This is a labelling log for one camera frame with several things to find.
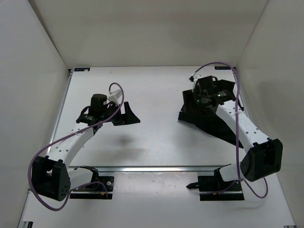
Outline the black pleated skirt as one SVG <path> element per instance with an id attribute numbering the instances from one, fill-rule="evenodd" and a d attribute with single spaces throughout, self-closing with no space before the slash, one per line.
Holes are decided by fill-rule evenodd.
<path id="1" fill-rule="evenodd" d="M 236 135 L 230 127 L 216 115 L 217 107 L 201 107 L 196 104 L 191 90 L 182 92 L 184 104 L 178 120 L 195 125 L 214 137 L 236 145 Z"/>

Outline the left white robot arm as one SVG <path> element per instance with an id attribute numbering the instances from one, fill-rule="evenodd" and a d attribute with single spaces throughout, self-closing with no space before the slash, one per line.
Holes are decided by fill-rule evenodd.
<path id="1" fill-rule="evenodd" d="M 85 107 L 76 120 L 72 136 L 60 142 L 46 156 L 34 159 L 31 169 L 31 181 L 37 194 L 62 201 L 70 190 L 85 185 L 94 189 L 99 185 L 97 169 L 81 166 L 69 170 L 72 160 L 81 148 L 90 140 L 103 123 L 114 126 L 140 123 L 132 112 L 129 103 L 124 102 L 121 112 L 115 95 L 94 94 L 90 105 Z"/>

